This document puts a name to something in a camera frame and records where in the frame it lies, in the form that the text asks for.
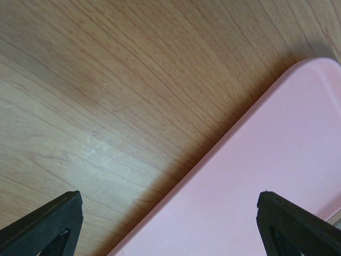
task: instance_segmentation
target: wooden floor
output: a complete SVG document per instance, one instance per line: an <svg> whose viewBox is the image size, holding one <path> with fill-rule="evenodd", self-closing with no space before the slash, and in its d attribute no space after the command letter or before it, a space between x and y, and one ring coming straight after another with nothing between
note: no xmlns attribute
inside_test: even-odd
<svg viewBox="0 0 341 256"><path fill-rule="evenodd" d="M76 255L106 255L291 65L341 59L340 0L2 0L0 17L0 228L80 190Z"/></svg>

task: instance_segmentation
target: pink plastic board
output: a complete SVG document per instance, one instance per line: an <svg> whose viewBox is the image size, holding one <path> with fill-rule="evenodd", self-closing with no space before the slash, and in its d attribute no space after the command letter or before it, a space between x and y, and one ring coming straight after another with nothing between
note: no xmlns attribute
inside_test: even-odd
<svg viewBox="0 0 341 256"><path fill-rule="evenodd" d="M341 209L335 61L288 69L109 255L265 255L256 224L265 190L324 220Z"/></svg>

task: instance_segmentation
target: scratch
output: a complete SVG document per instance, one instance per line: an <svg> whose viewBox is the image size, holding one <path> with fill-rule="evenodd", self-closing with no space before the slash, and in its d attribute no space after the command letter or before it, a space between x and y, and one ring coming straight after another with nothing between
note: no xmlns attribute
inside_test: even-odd
<svg viewBox="0 0 341 256"><path fill-rule="evenodd" d="M132 153L132 152L135 152L135 151L137 151L137 149L136 150L130 150L130 151L127 151L127 152L119 153L119 154L115 155L114 157L116 158L118 156L121 156L121 155L124 155L124 154L129 154L129 153Z"/></svg>
<svg viewBox="0 0 341 256"><path fill-rule="evenodd" d="M107 87L107 83L104 83L103 88L102 88L100 94L98 95L98 97L97 97L97 99L96 99L97 102L100 101L101 96L102 96L102 94L103 94L103 92L104 92L104 90L105 90L105 87Z"/></svg>
<svg viewBox="0 0 341 256"><path fill-rule="evenodd" d="M146 190L146 188L141 188L141 189L135 190L134 192L143 191L143 190Z"/></svg>
<svg viewBox="0 0 341 256"><path fill-rule="evenodd" d="M103 143L105 143L105 142L106 142L107 140L109 140L111 137L112 137L112 135L109 136L109 137L107 137L107 138L106 138L105 140L103 140L100 144L98 144L96 147L94 147L94 149L90 152L90 154L88 154L88 155L86 155L86 156L84 157L84 160L85 160L89 155L91 155L92 153L94 153L96 149L98 149Z"/></svg>
<svg viewBox="0 0 341 256"><path fill-rule="evenodd" d="M128 175L129 175L129 173L130 173L130 166L131 166L131 164L128 165L128 171L127 171L127 174L126 174L126 179L125 179L124 182L123 182L123 185L126 183L126 181L127 181L127 179L128 179Z"/></svg>

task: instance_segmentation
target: wooden surface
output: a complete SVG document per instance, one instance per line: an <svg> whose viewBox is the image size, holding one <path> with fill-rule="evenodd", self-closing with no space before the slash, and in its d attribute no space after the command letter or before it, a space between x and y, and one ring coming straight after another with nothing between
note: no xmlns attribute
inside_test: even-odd
<svg viewBox="0 0 341 256"><path fill-rule="evenodd" d="M106 255L291 65L341 58L339 0L2 0L0 17L0 228L80 190L76 255Z"/></svg>

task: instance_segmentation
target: pink tray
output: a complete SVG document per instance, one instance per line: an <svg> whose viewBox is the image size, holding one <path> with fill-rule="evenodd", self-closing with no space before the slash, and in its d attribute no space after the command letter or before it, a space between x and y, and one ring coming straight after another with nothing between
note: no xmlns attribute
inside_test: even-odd
<svg viewBox="0 0 341 256"><path fill-rule="evenodd" d="M288 69L109 255L265 255L256 224L265 190L324 220L341 209L335 61Z"/></svg>

